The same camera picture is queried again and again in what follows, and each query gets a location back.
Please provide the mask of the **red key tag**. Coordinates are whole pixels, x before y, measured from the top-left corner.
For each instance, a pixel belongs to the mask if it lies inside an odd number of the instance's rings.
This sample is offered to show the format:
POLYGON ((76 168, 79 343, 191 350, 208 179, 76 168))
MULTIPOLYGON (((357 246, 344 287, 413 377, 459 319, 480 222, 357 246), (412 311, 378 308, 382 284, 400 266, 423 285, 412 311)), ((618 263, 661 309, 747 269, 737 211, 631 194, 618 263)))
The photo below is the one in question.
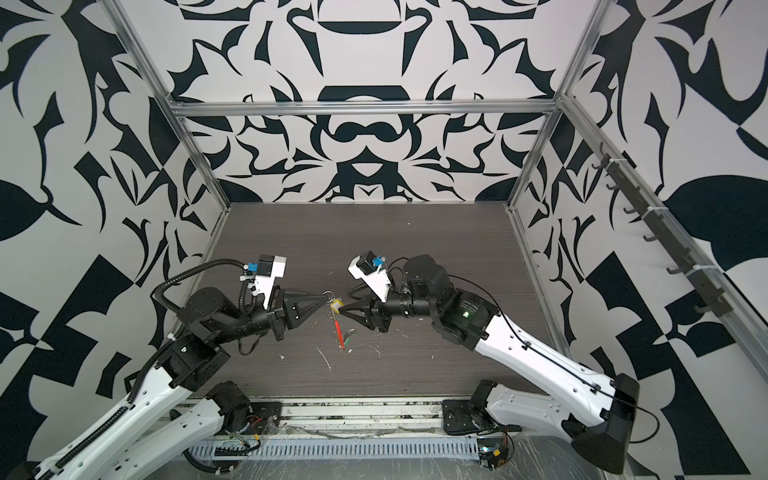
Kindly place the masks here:
POLYGON ((339 343, 339 348, 341 350, 344 350, 345 349, 345 340, 344 340, 343 332, 342 332, 342 329, 341 329, 341 326, 340 326, 340 323, 339 323, 338 320, 334 320, 334 328, 335 328, 337 340, 338 340, 338 343, 339 343))

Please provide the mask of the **yellow key tag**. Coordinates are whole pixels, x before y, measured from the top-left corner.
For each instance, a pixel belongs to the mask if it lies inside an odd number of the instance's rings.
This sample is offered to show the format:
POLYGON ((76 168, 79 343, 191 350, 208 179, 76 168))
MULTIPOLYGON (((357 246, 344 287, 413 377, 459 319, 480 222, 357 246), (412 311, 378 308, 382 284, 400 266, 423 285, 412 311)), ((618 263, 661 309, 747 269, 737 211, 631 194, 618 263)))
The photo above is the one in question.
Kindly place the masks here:
POLYGON ((340 309, 344 306, 341 300, 334 300, 330 303, 330 308, 334 313, 339 314, 340 309))

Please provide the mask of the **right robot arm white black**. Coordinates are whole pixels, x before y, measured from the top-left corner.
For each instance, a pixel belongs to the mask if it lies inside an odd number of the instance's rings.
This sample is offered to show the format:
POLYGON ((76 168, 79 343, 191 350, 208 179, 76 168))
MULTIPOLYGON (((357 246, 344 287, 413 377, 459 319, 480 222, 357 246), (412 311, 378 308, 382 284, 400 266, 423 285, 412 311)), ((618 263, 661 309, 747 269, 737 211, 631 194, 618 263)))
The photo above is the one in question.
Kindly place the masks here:
POLYGON ((583 366, 515 324, 481 287, 467 291, 429 255, 409 258, 395 284, 384 257, 367 251, 348 271, 369 293, 339 313, 370 330, 388 331, 395 317, 429 319, 454 345, 489 358, 539 388, 537 394, 483 381, 472 405, 498 427, 557 436, 595 467, 624 473, 638 413, 639 382, 583 366))

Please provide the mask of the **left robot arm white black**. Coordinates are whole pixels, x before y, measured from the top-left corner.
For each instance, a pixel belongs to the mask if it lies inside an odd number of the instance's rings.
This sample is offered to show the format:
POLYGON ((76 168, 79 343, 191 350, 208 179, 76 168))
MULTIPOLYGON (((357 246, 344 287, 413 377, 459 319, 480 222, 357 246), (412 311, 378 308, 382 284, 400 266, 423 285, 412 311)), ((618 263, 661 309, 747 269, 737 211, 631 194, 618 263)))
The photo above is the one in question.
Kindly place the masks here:
POLYGON ((224 346, 271 334, 282 340, 325 306, 325 294, 286 291, 277 281, 286 260, 262 256, 255 263, 231 258, 204 262, 157 285, 154 301, 180 323, 138 371, 126 396, 92 426, 39 463, 23 461, 11 479, 144 479, 198 442, 223 432, 240 440, 249 427, 251 402, 232 381, 215 385, 203 399, 167 424, 153 425, 204 386, 229 360, 224 346), (166 292, 219 266, 240 272, 235 301, 206 287, 182 306, 166 292))

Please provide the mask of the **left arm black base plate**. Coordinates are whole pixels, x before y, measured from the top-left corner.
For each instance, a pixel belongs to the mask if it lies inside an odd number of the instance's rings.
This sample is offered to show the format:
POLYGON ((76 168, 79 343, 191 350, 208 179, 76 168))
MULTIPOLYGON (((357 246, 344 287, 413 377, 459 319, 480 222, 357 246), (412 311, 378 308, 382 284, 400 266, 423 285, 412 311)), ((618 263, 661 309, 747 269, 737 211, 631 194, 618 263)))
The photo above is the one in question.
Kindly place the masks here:
POLYGON ((280 401, 251 402, 246 414, 244 435, 271 434, 281 423, 283 403, 280 401))

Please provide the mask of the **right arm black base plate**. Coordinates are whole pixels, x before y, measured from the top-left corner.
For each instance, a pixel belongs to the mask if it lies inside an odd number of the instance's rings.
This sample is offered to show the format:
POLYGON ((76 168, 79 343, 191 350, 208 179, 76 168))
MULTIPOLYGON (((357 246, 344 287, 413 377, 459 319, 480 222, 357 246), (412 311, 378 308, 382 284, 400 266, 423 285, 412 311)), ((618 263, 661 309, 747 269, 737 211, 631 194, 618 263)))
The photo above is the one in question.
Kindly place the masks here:
POLYGON ((451 436, 478 434, 493 427, 485 413, 469 400, 443 400, 442 428, 451 436))

